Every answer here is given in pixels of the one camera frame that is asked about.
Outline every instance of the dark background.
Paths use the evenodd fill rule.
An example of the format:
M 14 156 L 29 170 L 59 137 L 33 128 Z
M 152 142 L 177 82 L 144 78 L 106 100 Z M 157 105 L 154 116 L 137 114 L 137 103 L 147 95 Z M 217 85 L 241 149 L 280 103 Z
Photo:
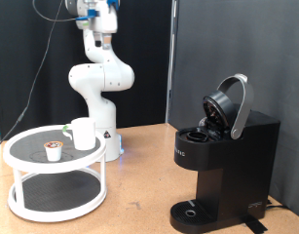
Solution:
M 252 109 L 281 120 L 270 195 L 299 215 L 299 0 L 180 0 L 177 12 L 169 122 L 198 126 L 204 96 L 246 75 Z
M 54 19 L 60 0 L 36 0 L 41 14 Z M 102 93 L 117 106 L 117 127 L 165 122 L 171 0 L 124 0 L 113 49 L 135 74 L 126 91 Z M 59 19 L 72 18 L 63 4 Z M 26 106 L 33 79 L 46 51 L 53 23 L 40 18 L 30 1 L 0 0 L 0 131 L 3 137 Z M 69 85 L 72 66 L 90 62 L 75 21 L 58 22 L 24 118 L 13 136 L 88 116 L 84 99 Z

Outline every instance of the black cable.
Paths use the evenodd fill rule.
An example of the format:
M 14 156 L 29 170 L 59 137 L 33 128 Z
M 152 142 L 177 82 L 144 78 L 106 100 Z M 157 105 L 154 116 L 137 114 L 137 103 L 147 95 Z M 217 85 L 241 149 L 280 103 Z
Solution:
M 30 100 L 31 100 L 31 95 L 32 95 L 32 91 L 33 91 L 33 89 L 34 89 L 35 82 L 36 82 L 36 80 L 37 80 L 37 78 L 38 78 L 38 76 L 39 76 L 40 70 L 41 70 L 41 68 L 42 68 L 42 66 L 43 66 L 44 60 L 45 60 L 45 58 L 46 58 L 46 56 L 47 56 L 47 53 L 48 53 L 48 51 L 49 51 L 49 48 L 50 48 L 50 42 L 51 42 L 51 38 L 52 38 L 52 33 L 53 33 L 53 31 L 54 31 L 55 24 L 56 24 L 56 22 L 57 22 L 57 18 L 58 18 L 59 12 L 60 12 L 60 8 L 61 8 L 61 5 L 62 5 L 62 1 L 63 1 L 63 0 L 61 0 L 61 2 L 60 2 L 59 8 L 58 8 L 58 11 L 57 11 L 57 14 L 56 14 L 56 20 L 54 20 L 54 23 L 53 23 L 53 26 L 52 26 L 52 29 L 51 29 L 51 32 L 50 32 L 50 36 L 49 36 L 49 39 L 48 39 L 48 45 L 47 45 L 45 54 L 44 54 L 44 56 L 43 56 L 43 59 L 42 59 L 42 61 L 41 61 L 40 66 L 39 66 L 38 72 L 36 73 L 36 75 L 35 75 L 35 77 L 34 77 L 34 81 L 33 81 L 33 84 L 32 84 L 32 88 L 31 88 L 31 90 L 30 90 L 30 94 L 29 94 L 29 99 L 28 99 L 27 105 L 26 105 L 26 107 L 23 109 L 22 113 L 21 113 L 20 116 L 18 117 L 18 119 L 17 119 L 16 123 L 13 125 L 13 127 L 12 127 L 12 128 L 9 130 L 9 132 L 8 132 L 2 139 L 1 139 L 1 141 L 0 141 L 0 145 L 1 145 L 1 143 L 5 140 L 5 138 L 7 138 L 7 136 L 13 131 L 13 129 L 17 126 L 17 124 L 21 121 L 21 119 L 22 119 L 23 116 L 24 116 L 25 111 L 26 111 L 26 110 L 28 109 L 28 107 L 29 107 Z
M 288 209 L 289 210 L 289 208 L 287 206 L 279 205 L 279 206 L 268 206 L 268 207 L 266 207 L 266 211 L 268 211 L 270 209 L 273 209 L 273 208 L 282 208 L 282 209 Z
M 44 17 L 44 16 L 43 16 L 41 13 L 39 13 L 39 11 L 36 9 L 36 7 L 35 7 L 35 0 L 32 0 L 32 6 L 33 6 L 35 12 L 36 12 L 41 18 L 43 18 L 43 19 L 45 19 L 45 20 L 54 21 L 54 22 L 57 22 L 57 21 L 72 21 L 72 20 L 75 20 L 75 18 L 74 18 L 74 19 L 49 19 L 49 18 Z

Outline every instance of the coffee machine handle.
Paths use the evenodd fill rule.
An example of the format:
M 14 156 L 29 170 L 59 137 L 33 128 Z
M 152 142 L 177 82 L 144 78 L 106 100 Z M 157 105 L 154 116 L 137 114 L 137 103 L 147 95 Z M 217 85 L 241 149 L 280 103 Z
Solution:
M 248 83 L 247 77 L 242 74 L 236 74 L 226 78 L 217 88 L 218 91 L 226 94 L 229 88 L 239 81 L 243 85 L 243 102 L 240 106 L 235 124 L 231 130 L 232 139 L 239 138 L 243 133 L 247 117 L 254 102 L 254 91 L 252 86 Z

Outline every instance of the coffee machine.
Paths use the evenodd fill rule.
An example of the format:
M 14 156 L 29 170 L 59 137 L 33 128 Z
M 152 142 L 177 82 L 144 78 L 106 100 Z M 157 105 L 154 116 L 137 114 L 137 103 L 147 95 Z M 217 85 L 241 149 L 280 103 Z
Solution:
M 243 86 L 240 106 L 226 96 L 236 82 Z M 175 163 L 198 171 L 196 199 L 170 210 L 176 230 L 206 233 L 240 223 L 267 230 L 258 219 L 268 202 L 280 121 L 251 110 L 253 100 L 247 77 L 228 77 L 204 98 L 200 125 L 176 133 Z

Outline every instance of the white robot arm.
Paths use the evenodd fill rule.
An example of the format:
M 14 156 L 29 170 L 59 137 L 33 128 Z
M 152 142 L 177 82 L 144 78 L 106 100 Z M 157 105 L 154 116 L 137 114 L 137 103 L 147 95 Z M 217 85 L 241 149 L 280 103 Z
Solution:
M 112 161 L 123 153 L 121 137 L 116 132 L 116 106 L 102 97 L 101 92 L 126 90 L 134 81 L 131 67 L 117 58 L 111 46 L 111 33 L 117 31 L 118 2 L 66 0 L 65 3 L 70 14 L 80 16 L 77 25 L 83 29 L 85 52 L 94 62 L 73 66 L 69 83 L 85 99 L 96 130 L 106 138 L 106 161 Z

